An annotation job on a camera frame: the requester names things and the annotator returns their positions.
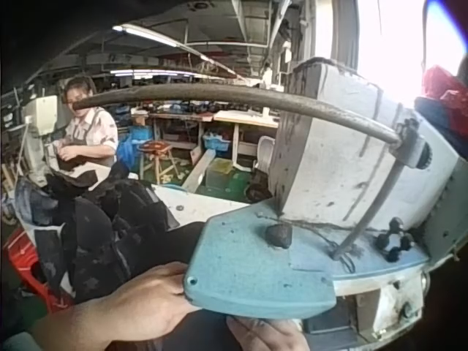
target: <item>screw hole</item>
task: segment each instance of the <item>screw hole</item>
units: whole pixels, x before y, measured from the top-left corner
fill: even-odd
[[[196,285],[198,283],[198,280],[196,278],[194,278],[193,276],[190,276],[188,279],[187,279],[188,283],[190,285]]]

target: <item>apron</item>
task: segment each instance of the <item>apron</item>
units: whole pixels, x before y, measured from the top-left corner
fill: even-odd
[[[72,133],[72,142],[69,145],[75,145],[75,146],[87,146],[88,145],[88,143],[86,142],[86,137],[88,136],[88,133],[91,130],[91,128],[94,127],[94,124],[96,123],[96,120],[97,120],[97,115],[99,115],[99,113],[103,110],[104,109],[100,107],[96,109],[91,125],[88,127],[88,129],[85,129],[85,132],[83,133],[82,138],[79,138],[77,136],[78,125],[75,126],[75,129],[73,130],[73,133]],[[85,156],[79,156],[79,157],[80,157],[80,160],[83,160],[84,162],[93,162],[93,163],[97,163],[98,165],[103,165],[106,167],[112,167],[112,165],[115,162],[114,156],[105,157],[103,159],[94,159],[94,158],[85,157]]]

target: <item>person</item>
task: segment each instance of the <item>person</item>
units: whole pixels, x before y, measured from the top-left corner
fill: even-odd
[[[66,128],[65,138],[53,145],[57,155],[65,162],[79,159],[79,163],[90,161],[112,166],[118,143],[118,132],[112,116],[101,107],[74,110],[73,103],[91,97],[96,87],[90,77],[72,78],[65,85],[65,100],[74,118]]]
[[[109,296],[49,314],[36,322],[31,335],[47,351],[105,350],[112,341],[158,339],[198,310],[184,297],[186,267],[174,262],[152,268]],[[309,351],[289,320],[228,317],[227,326],[243,351]]]

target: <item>woman's hand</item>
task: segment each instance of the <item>woman's hand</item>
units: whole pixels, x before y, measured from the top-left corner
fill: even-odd
[[[306,338],[292,320],[228,317],[227,327],[243,351],[310,351]]]
[[[142,341],[170,333],[198,308],[184,297],[186,265],[152,268],[97,301],[100,332],[109,341]]]
[[[80,154],[80,146],[77,146],[77,145],[63,146],[58,150],[58,156],[64,161],[69,161],[71,159],[74,159],[79,154]]]

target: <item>curved metal bar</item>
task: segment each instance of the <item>curved metal bar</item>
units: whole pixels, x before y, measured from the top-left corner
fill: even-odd
[[[221,84],[159,84],[155,86],[138,86],[134,88],[109,91],[94,95],[73,104],[74,109],[116,104],[122,102],[138,102],[147,100],[192,99],[217,100],[223,102],[242,102],[256,106],[266,106],[297,113],[312,118],[339,124],[343,127],[357,130],[386,143],[400,143],[401,138],[391,128],[360,116],[356,113],[341,110],[325,102],[317,101],[300,95],[279,93],[245,86],[229,86]]]

